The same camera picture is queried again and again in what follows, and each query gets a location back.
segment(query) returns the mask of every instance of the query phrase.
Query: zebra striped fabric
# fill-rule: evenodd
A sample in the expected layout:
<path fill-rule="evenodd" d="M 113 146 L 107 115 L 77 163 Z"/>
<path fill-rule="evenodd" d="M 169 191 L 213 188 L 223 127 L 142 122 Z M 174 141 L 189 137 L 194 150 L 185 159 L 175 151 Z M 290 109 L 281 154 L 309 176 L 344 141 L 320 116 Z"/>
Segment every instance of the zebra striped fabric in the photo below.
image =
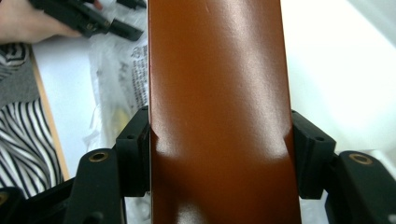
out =
<path fill-rule="evenodd" d="M 29 57 L 27 45 L 0 45 L 0 81 L 14 74 Z"/>
<path fill-rule="evenodd" d="M 0 111 L 0 188 L 19 187 L 26 198 L 63 182 L 40 100 Z"/>

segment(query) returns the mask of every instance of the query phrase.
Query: black plastic component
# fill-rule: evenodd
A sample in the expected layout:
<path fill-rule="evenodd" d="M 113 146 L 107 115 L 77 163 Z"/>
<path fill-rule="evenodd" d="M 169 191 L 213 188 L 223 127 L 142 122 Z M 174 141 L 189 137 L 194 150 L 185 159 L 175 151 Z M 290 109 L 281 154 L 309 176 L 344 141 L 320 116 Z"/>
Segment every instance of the black plastic component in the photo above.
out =
<path fill-rule="evenodd" d="M 133 41 L 138 40 L 143 34 L 143 31 L 137 30 L 134 27 L 117 20 L 114 20 L 111 23 L 109 32 Z"/>
<path fill-rule="evenodd" d="M 149 107 L 136 112 L 116 140 L 122 192 L 125 197 L 143 197 L 149 183 Z"/>
<path fill-rule="evenodd" d="M 332 160 L 335 141 L 304 118 L 292 111 L 294 154 L 300 197 L 320 199 L 323 165 Z"/>
<path fill-rule="evenodd" d="M 128 40 L 136 41 L 142 31 L 120 21 L 108 21 L 96 11 L 85 6 L 80 0 L 29 0 L 33 7 L 44 10 L 45 13 L 70 28 L 81 32 L 86 37 L 97 34 L 119 35 Z"/>
<path fill-rule="evenodd" d="M 391 223 L 396 214 L 396 181 L 380 161 L 344 151 L 329 166 L 335 179 L 326 186 L 329 223 Z"/>
<path fill-rule="evenodd" d="M 134 8 L 134 9 L 136 9 L 137 7 L 143 7 L 143 8 L 148 7 L 146 2 L 143 0 L 118 0 L 117 2 L 122 5 L 125 5 L 126 7 Z"/>
<path fill-rule="evenodd" d="M 65 215 L 65 224 L 124 223 L 116 151 L 97 149 L 85 154 Z"/>
<path fill-rule="evenodd" d="M 17 188 L 0 189 L 0 223 L 24 223 L 27 216 L 20 213 L 26 209 L 22 191 Z"/>

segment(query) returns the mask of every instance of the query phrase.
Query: brown wooden board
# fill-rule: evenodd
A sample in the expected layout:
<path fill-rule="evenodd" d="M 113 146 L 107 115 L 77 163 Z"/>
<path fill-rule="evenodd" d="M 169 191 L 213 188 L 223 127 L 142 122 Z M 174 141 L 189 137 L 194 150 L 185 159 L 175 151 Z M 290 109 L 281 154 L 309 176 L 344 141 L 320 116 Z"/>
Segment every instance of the brown wooden board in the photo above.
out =
<path fill-rule="evenodd" d="M 153 223 L 300 223 L 279 1 L 149 1 Z"/>

